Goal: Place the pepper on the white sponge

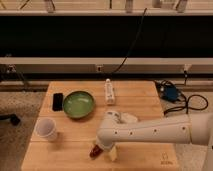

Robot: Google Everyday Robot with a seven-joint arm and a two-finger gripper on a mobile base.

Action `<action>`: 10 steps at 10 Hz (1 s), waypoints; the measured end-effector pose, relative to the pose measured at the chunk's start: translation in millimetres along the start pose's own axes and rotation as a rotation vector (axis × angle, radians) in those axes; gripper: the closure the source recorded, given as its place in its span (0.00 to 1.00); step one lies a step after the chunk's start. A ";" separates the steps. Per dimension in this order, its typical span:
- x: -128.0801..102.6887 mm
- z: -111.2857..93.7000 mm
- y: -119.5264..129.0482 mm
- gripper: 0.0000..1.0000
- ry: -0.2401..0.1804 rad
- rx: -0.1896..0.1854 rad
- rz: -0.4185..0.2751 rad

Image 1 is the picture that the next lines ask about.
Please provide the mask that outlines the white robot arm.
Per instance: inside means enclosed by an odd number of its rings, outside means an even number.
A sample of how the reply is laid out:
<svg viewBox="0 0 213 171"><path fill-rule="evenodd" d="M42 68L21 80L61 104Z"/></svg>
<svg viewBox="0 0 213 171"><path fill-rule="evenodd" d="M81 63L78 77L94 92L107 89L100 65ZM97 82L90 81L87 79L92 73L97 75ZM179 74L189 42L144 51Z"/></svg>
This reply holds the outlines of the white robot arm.
<svg viewBox="0 0 213 171"><path fill-rule="evenodd" d="M142 122L122 121L122 114L107 111L97 131L96 144L110 151L116 142L151 142L206 145L202 171L213 171L213 113L163 117Z"/></svg>

